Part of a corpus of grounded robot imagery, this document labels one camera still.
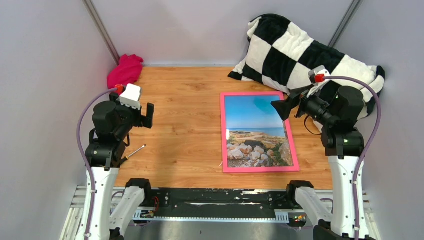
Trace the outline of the yellow black screwdriver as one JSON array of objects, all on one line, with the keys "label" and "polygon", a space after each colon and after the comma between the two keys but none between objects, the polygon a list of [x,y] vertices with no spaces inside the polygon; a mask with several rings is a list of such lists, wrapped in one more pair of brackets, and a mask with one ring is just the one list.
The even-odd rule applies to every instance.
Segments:
[{"label": "yellow black screwdriver", "polygon": [[144,149],[147,145],[144,144],[141,147],[139,147],[137,150],[135,150],[134,152],[130,153],[129,155],[123,157],[120,161],[121,164],[125,163],[127,160],[129,160],[132,156],[134,156],[135,154],[137,154],[139,151],[141,151],[142,149]]}]

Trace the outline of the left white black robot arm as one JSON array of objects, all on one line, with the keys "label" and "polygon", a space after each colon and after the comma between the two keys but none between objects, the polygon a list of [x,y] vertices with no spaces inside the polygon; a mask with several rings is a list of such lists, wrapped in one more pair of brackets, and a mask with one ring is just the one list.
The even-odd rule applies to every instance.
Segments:
[{"label": "left white black robot arm", "polygon": [[147,104],[146,115],[139,108],[122,105],[118,100],[98,103],[93,108],[94,128],[83,153],[87,166],[87,190],[77,240],[122,240],[139,206],[154,200],[151,183],[131,178],[122,199],[111,210],[115,182],[129,144],[132,128],[152,128],[155,106]]}]

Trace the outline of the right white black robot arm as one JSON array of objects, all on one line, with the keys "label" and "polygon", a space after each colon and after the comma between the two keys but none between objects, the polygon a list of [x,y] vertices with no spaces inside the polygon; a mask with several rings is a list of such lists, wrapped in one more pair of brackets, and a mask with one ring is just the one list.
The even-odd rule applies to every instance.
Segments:
[{"label": "right white black robot arm", "polygon": [[272,101],[271,105],[282,120],[297,109],[297,117],[306,115],[322,125],[320,137],[332,175],[332,210],[321,201],[313,184],[305,180],[292,180],[287,185],[286,204],[305,211],[315,240],[370,239],[360,177],[366,145],[356,128],[364,106],[361,91],[342,86],[326,102],[302,89],[285,100]]}]

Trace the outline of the magenta cloth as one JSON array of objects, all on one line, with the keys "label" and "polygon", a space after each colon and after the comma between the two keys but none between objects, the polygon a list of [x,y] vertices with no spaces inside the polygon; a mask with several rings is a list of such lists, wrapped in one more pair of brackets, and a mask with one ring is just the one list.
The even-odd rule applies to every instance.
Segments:
[{"label": "magenta cloth", "polygon": [[112,89],[115,85],[133,84],[138,81],[143,70],[144,59],[136,54],[124,54],[120,57],[118,66],[107,76],[107,88]]}]

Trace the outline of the black white checkered pillow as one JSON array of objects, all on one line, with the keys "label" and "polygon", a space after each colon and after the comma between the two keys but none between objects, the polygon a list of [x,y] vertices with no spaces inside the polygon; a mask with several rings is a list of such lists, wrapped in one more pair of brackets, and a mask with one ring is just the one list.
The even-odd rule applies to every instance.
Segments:
[{"label": "black white checkered pillow", "polygon": [[350,77],[369,85],[377,94],[385,83],[385,71],[379,65],[366,65],[313,38],[289,19],[263,14],[248,23],[249,42],[245,58],[228,77],[255,81],[290,94],[310,87],[308,73],[324,66],[331,76]]}]

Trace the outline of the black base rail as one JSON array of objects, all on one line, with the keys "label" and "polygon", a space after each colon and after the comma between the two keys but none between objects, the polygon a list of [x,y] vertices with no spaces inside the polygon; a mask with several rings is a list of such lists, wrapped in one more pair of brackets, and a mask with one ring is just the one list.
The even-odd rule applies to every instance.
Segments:
[{"label": "black base rail", "polygon": [[285,190],[156,188],[153,198],[133,215],[136,223],[153,221],[278,223],[302,226],[306,214],[289,203]]}]

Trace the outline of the right aluminium corner post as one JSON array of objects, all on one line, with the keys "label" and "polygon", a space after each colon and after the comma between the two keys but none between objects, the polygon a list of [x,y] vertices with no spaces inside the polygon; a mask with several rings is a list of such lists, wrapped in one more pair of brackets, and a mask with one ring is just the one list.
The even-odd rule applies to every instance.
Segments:
[{"label": "right aluminium corner post", "polygon": [[342,34],[348,27],[350,21],[354,18],[357,11],[360,9],[363,0],[352,0],[348,6],[345,14],[343,15],[341,21],[339,22],[335,32],[333,33],[328,46],[334,48],[338,41],[340,40]]}]

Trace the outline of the aluminium corner post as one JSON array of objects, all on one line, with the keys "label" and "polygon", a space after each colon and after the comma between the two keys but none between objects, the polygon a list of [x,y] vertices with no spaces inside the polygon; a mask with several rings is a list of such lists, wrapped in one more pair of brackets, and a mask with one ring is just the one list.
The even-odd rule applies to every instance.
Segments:
[{"label": "aluminium corner post", "polygon": [[360,9],[363,0],[352,0],[348,6],[345,14],[343,15],[341,21],[339,22],[335,32],[333,33],[328,46],[334,48],[338,41],[340,40],[342,34],[348,27],[350,21],[354,18],[357,11]]},{"label": "aluminium corner post", "polygon": [[90,15],[94,25],[96,26],[100,36],[102,37],[110,55],[112,56],[112,59],[116,65],[119,64],[120,55],[114,46],[114,43],[94,5],[94,2],[92,0],[82,0],[82,3],[84,4],[88,14]]}]

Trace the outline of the left aluminium corner post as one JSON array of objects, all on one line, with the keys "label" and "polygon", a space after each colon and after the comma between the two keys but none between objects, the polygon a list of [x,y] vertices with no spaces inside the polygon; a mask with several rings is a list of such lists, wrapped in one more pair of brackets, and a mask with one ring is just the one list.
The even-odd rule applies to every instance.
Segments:
[{"label": "left aluminium corner post", "polygon": [[82,0],[82,3],[84,4],[88,14],[90,15],[94,25],[96,26],[100,36],[102,37],[110,55],[112,56],[112,59],[116,65],[119,64],[120,55],[114,46],[114,43],[94,5],[94,2],[92,0]]}]

